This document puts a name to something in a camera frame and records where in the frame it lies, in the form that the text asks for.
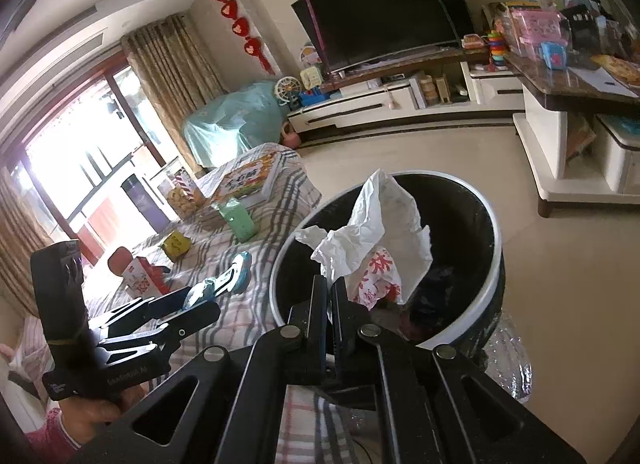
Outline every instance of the blue plastic cover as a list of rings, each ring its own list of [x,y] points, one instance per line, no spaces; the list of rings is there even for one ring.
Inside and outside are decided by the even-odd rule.
[[[264,143],[278,143],[288,107],[278,105],[273,82],[257,82],[220,96],[189,116],[182,134],[203,167],[220,167]]]

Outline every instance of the paper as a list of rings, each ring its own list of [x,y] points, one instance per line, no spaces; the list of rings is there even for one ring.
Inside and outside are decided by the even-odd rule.
[[[622,83],[610,75],[603,67],[598,70],[578,69],[570,67],[570,70],[580,78],[585,80],[589,85],[595,87],[600,92],[608,92],[610,94],[620,94],[620,96],[629,96],[630,98],[638,98],[635,92],[630,91]]]

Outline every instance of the green bottle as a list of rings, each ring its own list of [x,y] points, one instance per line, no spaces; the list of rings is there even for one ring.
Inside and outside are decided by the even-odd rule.
[[[248,211],[235,197],[216,203],[214,206],[240,242],[247,242],[258,232]]]

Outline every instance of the toy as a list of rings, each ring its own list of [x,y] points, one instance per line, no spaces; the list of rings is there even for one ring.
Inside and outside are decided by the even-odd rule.
[[[549,69],[566,69],[566,46],[555,42],[542,42],[542,54]]]
[[[131,298],[161,297],[169,292],[164,283],[167,267],[153,266],[145,257],[135,257],[125,247],[117,248],[107,261],[110,271],[122,277]]]
[[[300,72],[300,80],[302,80],[302,85],[305,86],[306,90],[311,90],[322,85],[322,72],[318,66],[307,67]]]
[[[496,69],[506,69],[504,55],[507,54],[508,49],[504,37],[500,32],[494,30],[487,35],[487,39],[491,52],[491,65]]]
[[[307,42],[300,51],[300,62],[304,67],[311,67],[315,64],[322,64],[320,55],[316,51],[316,47],[311,42]]]
[[[328,94],[323,94],[318,87],[314,87],[311,90],[303,90],[299,94],[299,96],[303,107],[315,105],[316,103],[322,103],[323,101],[327,101],[330,98]]]
[[[273,92],[282,103],[280,105],[289,105],[290,110],[297,110],[300,108],[300,92],[302,92],[302,84],[297,78],[293,76],[285,76],[280,78]]]

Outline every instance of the small fan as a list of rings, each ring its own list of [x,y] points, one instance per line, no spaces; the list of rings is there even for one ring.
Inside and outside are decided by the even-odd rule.
[[[282,105],[293,103],[298,99],[302,92],[302,84],[293,76],[285,76],[280,78],[275,86],[274,93],[276,98],[282,101]]]

